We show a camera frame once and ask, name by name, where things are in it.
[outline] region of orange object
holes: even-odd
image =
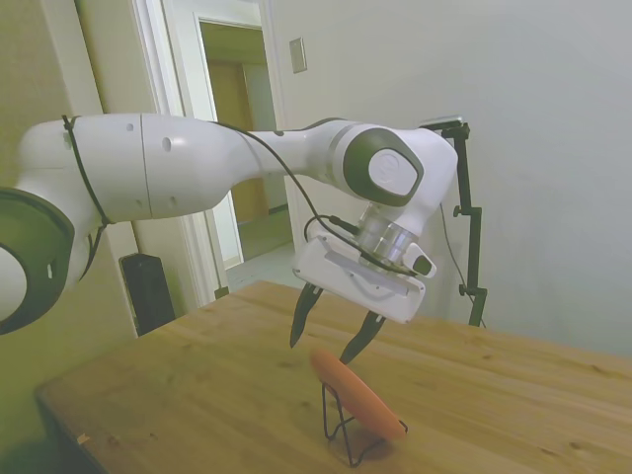
[[[386,404],[335,355],[314,349],[310,361],[321,382],[336,391],[343,407],[363,426],[385,439],[400,439],[406,435]]]

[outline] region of wire stand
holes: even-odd
[[[340,422],[336,425],[336,427],[334,428],[334,432],[329,434],[329,429],[327,427],[327,400],[326,400],[326,393],[327,393],[327,388],[329,387],[332,395],[334,395],[334,398],[336,399],[336,406],[338,408],[338,416],[340,417]],[[340,428],[343,429],[343,437],[345,439],[345,448],[347,450],[347,458],[349,459],[349,466],[350,467],[358,467],[360,466],[360,464],[362,463],[362,460],[364,459],[364,456],[372,451],[373,449],[375,449],[377,446],[383,444],[386,439],[381,438],[378,439],[376,442],[370,444],[369,446],[367,446],[365,449],[363,449],[359,456],[357,457],[356,460],[354,460],[354,455],[352,453],[352,447],[351,447],[351,443],[349,441],[349,434],[347,433],[347,423],[353,421],[356,419],[356,417],[350,417],[347,418],[345,420],[345,415],[343,414],[343,404],[340,401],[340,397],[338,396],[338,393],[336,392],[336,390],[334,390],[330,385],[327,385],[326,383],[323,383],[323,428],[325,431],[325,437],[329,440],[329,441],[333,441],[336,438],[336,433],[338,432],[338,430]],[[406,431],[406,433],[408,432],[408,426],[402,422],[401,420],[399,421],[399,423],[402,424],[402,426],[404,427],[404,430]]]

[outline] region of doorway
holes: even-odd
[[[249,131],[277,129],[270,77],[260,29],[200,22],[217,120]],[[265,279],[300,285],[291,272],[294,255],[285,183],[267,175],[231,190],[236,245],[222,259],[230,290]],[[233,225],[217,222],[216,225]]]

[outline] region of black speaker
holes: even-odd
[[[158,257],[133,254],[120,259],[120,266],[136,313],[138,336],[176,319],[165,272]]]

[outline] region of floor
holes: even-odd
[[[239,239],[246,262],[288,244],[292,241],[289,212],[283,209],[239,224]]]
[[[292,273],[294,245],[290,242],[271,252],[228,269],[228,288],[236,291],[256,281],[272,281],[302,288],[304,281]]]

